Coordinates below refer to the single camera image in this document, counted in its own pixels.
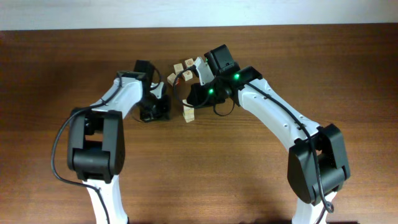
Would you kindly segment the blue H letter block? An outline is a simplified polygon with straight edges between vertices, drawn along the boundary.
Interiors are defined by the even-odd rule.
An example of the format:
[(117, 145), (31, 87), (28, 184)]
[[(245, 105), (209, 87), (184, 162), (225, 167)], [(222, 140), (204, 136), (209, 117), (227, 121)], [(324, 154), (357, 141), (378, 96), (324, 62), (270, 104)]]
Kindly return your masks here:
[(189, 105), (189, 104), (187, 103), (187, 100), (186, 100), (186, 99), (184, 99), (184, 100), (182, 100), (182, 101), (183, 101), (183, 105), (184, 105), (184, 106), (191, 107), (191, 105)]

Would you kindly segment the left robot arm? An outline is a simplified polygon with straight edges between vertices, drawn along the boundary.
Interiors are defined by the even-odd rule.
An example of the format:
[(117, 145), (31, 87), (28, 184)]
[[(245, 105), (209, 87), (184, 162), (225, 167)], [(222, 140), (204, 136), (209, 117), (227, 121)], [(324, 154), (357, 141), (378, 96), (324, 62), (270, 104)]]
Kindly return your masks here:
[(67, 165), (87, 189), (97, 223), (129, 223), (119, 175), (125, 160), (123, 120), (134, 108), (144, 123), (169, 119), (164, 82), (154, 83), (155, 66), (137, 60), (132, 71), (118, 71), (111, 88), (87, 109), (71, 113)]

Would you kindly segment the plain wooden block green side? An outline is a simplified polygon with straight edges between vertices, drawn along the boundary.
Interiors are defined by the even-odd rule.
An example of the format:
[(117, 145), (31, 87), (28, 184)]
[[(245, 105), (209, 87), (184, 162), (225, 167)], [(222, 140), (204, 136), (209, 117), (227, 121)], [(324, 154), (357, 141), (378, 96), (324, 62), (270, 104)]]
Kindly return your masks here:
[(184, 106), (183, 117), (187, 123), (193, 121), (195, 119), (194, 108)]

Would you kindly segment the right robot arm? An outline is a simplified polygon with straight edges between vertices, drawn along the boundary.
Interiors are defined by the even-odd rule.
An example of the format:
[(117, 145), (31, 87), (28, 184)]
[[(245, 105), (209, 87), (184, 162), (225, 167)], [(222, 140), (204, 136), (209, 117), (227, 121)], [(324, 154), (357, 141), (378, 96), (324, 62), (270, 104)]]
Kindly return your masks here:
[(189, 69), (199, 78), (187, 103), (195, 108), (230, 98), (259, 119), (288, 152), (287, 180), (297, 196), (292, 223), (326, 223), (332, 200), (351, 176), (343, 133), (321, 126), (283, 100), (254, 67), (241, 68), (226, 45), (197, 57)]

